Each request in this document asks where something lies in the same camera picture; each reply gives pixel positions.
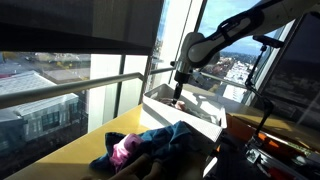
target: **building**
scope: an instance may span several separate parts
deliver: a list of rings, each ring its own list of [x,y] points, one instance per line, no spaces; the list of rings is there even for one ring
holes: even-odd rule
[[[35,71],[0,79],[0,95],[55,86]],[[83,135],[79,97],[66,94],[0,110],[0,174],[15,172]]]

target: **rooftop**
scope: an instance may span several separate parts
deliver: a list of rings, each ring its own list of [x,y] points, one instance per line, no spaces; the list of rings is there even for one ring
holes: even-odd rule
[[[49,86],[55,86],[53,82],[40,76],[39,73],[35,71],[28,71],[25,73],[13,75],[8,78],[0,79],[0,95],[5,95],[9,93],[16,93],[20,91],[44,88]],[[78,96],[75,94],[66,94],[58,97],[53,97],[49,99],[44,99],[36,102],[31,102],[27,104],[21,104],[18,106],[13,106],[7,108],[16,115],[24,116],[41,109],[45,109],[67,100],[77,99]]]

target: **black cable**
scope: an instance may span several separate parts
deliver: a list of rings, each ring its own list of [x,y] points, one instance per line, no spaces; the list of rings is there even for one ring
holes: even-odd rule
[[[258,128],[255,131],[256,135],[259,134],[259,132],[262,129],[262,127],[263,127],[264,123],[266,122],[267,118],[271,115],[273,107],[274,107],[273,103],[268,98],[262,96],[256,90],[254,83],[252,83],[253,73],[254,73],[254,71],[256,70],[256,68],[257,68],[257,66],[259,64],[259,61],[260,61],[263,53],[267,50],[267,46],[265,44],[263,44],[260,50],[261,50],[261,53],[258,56],[254,66],[253,66],[253,68],[252,68],[252,70],[251,70],[250,74],[248,75],[247,80],[245,82],[245,86],[247,87],[247,89],[250,90],[251,92],[253,92],[263,104],[263,117],[261,119],[261,122],[260,122]]]

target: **white box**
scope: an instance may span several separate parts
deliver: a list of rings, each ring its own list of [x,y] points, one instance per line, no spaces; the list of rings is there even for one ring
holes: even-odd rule
[[[186,107],[200,114],[212,117],[213,122],[192,116],[166,104],[159,102],[160,98],[173,98],[174,89],[167,84],[146,92],[143,96],[143,106],[140,116],[140,124],[157,129],[173,125],[178,121],[185,121],[214,142],[227,127],[224,107],[210,96],[199,95],[182,90],[179,100],[185,102]]]

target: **blue cloth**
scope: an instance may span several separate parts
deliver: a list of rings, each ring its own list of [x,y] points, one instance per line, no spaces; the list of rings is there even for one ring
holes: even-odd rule
[[[172,126],[161,129],[148,130],[145,133],[139,134],[144,140],[136,152],[129,157],[125,168],[134,162],[142,154],[147,153],[152,159],[160,159],[163,162],[169,162],[173,157],[180,155],[183,152],[198,152],[200,148],[194,147],[191,126],[185,122],[179,121]],[[109,171],[115,173],[114,167],[109,161],[113,154],[113,145],[117,144],[125,137],[120,133],[106,133],[105,145],[107,153],[90,163],[90,167],[96,170]]]

